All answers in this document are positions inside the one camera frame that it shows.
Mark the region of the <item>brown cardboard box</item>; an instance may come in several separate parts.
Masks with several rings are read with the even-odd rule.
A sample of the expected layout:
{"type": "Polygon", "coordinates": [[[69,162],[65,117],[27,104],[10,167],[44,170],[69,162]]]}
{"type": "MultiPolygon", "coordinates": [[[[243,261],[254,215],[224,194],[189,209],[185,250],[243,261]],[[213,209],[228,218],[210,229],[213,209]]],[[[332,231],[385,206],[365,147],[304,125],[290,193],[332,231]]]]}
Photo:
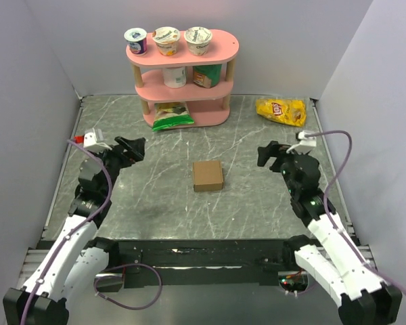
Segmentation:
{"type": "Polygon", "coordinates": [[[221,161],[194,162],[192,171],[194,192],[215,192],[223,189],[224,177],[221,161]]]}

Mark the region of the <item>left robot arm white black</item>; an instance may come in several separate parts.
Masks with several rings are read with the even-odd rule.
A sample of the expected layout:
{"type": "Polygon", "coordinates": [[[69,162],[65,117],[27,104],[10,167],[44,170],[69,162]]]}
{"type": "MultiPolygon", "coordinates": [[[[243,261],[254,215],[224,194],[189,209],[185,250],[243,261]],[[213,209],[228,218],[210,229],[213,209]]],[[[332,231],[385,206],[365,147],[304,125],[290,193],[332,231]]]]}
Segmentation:
{"type": "Polygon", "coordinates": [[[144,159],[146,140],[116,137],[115,142],[103,143],[95,130],[69,141],[88,156],[80,167],[75,197],[41,264],[21,288],[6,292],[8,324],[67,324],[72,304],[95,276],[119,267],[118,243],[95,234],[111,207],[121,169],[144,159]]]}

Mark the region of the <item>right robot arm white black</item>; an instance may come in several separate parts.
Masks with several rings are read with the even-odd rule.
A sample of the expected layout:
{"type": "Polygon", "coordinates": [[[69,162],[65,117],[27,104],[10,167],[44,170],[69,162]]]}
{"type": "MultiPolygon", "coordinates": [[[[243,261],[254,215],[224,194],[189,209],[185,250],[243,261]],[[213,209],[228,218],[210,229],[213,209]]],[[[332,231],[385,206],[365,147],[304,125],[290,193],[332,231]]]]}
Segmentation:
{"type": "Polygon", "coordinates": [[[334,206],[324,202],[319,161],[277,141],[258,148],[258,166],[270,158],[275,160],[270,170],[285,181],[292,210],[324,249],[319,252],[305,235],[294,236],[284,243],[283,264],[310,274],[335,302],[343,324],[395,323],[402,293],[370,270],[334,206]]]}

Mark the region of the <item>green snack box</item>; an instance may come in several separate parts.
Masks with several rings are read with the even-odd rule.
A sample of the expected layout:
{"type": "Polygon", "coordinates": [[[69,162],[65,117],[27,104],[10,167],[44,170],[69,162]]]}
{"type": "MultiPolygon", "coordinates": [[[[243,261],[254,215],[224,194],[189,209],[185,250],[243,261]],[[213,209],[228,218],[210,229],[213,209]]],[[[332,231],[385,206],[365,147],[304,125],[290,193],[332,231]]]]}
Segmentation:
{"type": "Polygon", "coordinates": [[[220,81],[221,69],[221,64],[194,66],[193,82],[207,89],[215,87],[220,81]]]}

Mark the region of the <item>yellow Lays chip bag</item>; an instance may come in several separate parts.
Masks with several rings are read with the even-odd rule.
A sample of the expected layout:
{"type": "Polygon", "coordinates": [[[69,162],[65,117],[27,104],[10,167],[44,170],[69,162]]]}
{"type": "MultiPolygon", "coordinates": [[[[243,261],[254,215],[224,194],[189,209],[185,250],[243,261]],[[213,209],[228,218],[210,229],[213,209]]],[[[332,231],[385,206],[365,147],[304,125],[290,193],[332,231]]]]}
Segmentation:
{"type": "Polygon", "coordinates": [[[307,119],[304,100],[293,99],[257,99],[256,113],[269,121],[303,127],[307,119]]]}

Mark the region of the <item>green chip bag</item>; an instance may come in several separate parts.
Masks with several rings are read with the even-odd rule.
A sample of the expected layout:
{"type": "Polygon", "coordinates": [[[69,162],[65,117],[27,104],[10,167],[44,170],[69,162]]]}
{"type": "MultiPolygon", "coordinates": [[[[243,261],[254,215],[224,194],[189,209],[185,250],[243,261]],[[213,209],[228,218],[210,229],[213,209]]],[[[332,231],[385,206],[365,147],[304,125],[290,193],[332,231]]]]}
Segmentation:
{"type": "Polygon", "coordinates": [[[195,123],[185,102],[155,103],[153,131],[170,129],[179,125],[195,123]]]}

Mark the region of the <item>pink three-tier shelf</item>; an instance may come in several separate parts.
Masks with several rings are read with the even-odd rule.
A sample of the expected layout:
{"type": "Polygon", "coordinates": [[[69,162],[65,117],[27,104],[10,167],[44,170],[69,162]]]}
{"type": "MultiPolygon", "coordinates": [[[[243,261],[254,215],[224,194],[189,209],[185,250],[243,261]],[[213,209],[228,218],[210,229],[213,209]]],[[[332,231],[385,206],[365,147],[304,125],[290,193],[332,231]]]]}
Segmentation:
{"type": "Polygon", "coordinates": [[[239,41],[224,30],[212,30],[209,49],[203,56],[194,56],[187,48],[184,38],[179,40],[178,52],[173,56],[164,56],[156,48],[151,36],[147,38],[148,50],[142,56],[136,56],[126,48],[135,79],[135,90],[140,97],[143,117],[146,123],[153,125],[156,103],[185,102],[194,123],[190,127],[210,127],[224,123],[230,113],[230,98],[235,73],[235,58],[239,41]],[[193,67],[213,64],[226,64],[221,71],[220,81],[211,88],[201,87],[193,82],[193,67]],[[164,68],[187,69],[186,84],[179,88],[165,85],[162,70],[164,68]]]}

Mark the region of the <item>white cup middle shelf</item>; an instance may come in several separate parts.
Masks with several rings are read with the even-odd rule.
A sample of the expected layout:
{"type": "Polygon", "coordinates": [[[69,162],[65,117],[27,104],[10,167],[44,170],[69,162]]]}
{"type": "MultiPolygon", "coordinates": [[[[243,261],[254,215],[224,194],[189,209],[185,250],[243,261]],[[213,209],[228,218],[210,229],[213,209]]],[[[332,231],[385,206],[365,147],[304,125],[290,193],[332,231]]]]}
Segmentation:
{"type": "Polygon", "coordinates": [[[187,71],[186,67],[184,66],[176,68],[163,68],[162,74],[164,84],[173,89],[184,87],[187,82],[187,71]]]}

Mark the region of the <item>purple white yogurt cup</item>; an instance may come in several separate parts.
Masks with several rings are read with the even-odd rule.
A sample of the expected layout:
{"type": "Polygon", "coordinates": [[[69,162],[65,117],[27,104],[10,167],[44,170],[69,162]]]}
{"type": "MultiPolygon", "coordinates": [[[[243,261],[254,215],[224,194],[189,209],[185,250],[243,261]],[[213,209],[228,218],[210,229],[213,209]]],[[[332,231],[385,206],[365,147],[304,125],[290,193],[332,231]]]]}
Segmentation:
{"type": "Polygon", "coordinates": [[[147,32],[143,28],[130,28],[124,33],[129,49],[134,55],[144,55],[147,51],[147,32]]]}

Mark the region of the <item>orange Chobani yogurt cup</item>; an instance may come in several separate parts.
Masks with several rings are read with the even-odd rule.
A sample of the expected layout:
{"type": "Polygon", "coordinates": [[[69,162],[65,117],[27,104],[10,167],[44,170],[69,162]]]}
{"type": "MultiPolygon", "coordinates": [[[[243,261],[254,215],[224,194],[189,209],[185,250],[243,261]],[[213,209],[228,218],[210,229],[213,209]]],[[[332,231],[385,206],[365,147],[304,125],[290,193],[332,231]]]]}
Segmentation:
{"type": "Polygon", "coordinates": [[[152,39],[163,56],[173,56],[177,53],[180,38],[180,31],[170,26],[157,28],[152,33],[152,39]]]}

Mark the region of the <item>white Chobani yogurt cup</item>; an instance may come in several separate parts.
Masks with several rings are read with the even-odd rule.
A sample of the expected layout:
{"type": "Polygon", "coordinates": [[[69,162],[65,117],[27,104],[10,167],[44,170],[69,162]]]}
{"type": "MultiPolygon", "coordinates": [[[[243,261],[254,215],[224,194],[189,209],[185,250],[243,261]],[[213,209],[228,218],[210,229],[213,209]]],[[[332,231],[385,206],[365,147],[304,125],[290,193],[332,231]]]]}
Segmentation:
{"type": "Polygon", "coordinates": [[[195,26],[184,32],[184,38],[191,54],[203,56],[212,40],[212,32],[202,26],[195,26]]]}

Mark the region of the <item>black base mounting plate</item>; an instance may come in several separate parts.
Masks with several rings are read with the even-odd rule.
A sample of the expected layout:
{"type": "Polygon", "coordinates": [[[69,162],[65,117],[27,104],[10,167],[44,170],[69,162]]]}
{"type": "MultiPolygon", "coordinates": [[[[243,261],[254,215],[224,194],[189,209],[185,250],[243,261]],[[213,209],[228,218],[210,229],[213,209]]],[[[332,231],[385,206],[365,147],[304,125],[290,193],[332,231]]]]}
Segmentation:
{"type": "Polygon", "coordinates": [[[277,286],[279,277],[299,270],[300,244],[323,245],[304,235],[290,239],[78,240],[60,250],[42,293],[70,297],[98,274],[122,276],[125,288],[163,285],[258,284],[277,286]]]}

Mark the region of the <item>aluminium rail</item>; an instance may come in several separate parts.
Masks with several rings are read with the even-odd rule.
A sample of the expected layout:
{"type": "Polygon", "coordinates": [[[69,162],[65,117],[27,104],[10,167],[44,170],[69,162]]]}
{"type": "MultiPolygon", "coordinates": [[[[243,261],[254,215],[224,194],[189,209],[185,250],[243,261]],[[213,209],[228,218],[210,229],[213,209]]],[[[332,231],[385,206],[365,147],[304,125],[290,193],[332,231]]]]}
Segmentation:
{"type": "Polygon", "coordinates": [[[28,249],[20,270],[17,288],[21,288],[25,281],[38,269],[48,252],[48,250],[43,249],[28,249]]]}

